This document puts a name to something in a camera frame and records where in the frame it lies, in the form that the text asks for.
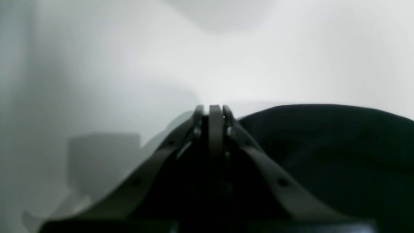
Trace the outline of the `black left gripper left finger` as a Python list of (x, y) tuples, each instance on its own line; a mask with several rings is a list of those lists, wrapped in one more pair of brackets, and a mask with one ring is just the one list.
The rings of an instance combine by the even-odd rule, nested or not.
[[(78, 214), (61, 219), (47, 220), (40, 228), (41, 232), (162, 232), (174, 227), (174, 221), (140, 220), (133, 217), (133, 213), (146, 202), (151, 190), (156, 189), (162, 183), (165, 166), (170, 158), (178, 152), (186, 149), (185, 140), (190, 142), (194, 138), (201, 137), (204, 108), (198, 105), (192, 115), (182, 115), (176, 120), (176, 126), (170, 126), (166, 131), (154, 137), (144, 152), (151, 152), (141, 165), (136, 167), (127, 177), (101, 196), (95, 196), (96, 203)], [(98, 187), (99, 181), (109, 181), (113, 175), (103, 171), (103, 165), (99, 165), (101, 171), (98, 177), (92, 177), (91, 166), (87, 165), (87, 153), (99, 155), (99, 162), (103, 162), (104, 142), (123, 142), (117, 151), (109, 151), (109, 158), (119, 158), (126, 154), (126, 146), (132, 146), (131, 135), (101, 135), (87, 136), (70, 141), (70, 155), (78, 155), (81, 159), (78, 163), (72, 159), (70, 166), (79, 168), (78, 175), (84, 178), (78, 183), (77, 188), (81, 193), (92, 194), (92, 188)]]

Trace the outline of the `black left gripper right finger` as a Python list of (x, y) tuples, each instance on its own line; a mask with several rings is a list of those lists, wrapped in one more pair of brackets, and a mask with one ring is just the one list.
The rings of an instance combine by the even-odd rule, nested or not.
[(323, 204), (306, 191), (294, 178), (269, 158), (253, 138), (238, 124), (229, 106), (209, 108), (209, 158), (214, 168), (230, 155), (246, 155), (275, 201), (291, 219), (249, 224), (254, 232), (374, 232), (375, 224), (352, 219)]

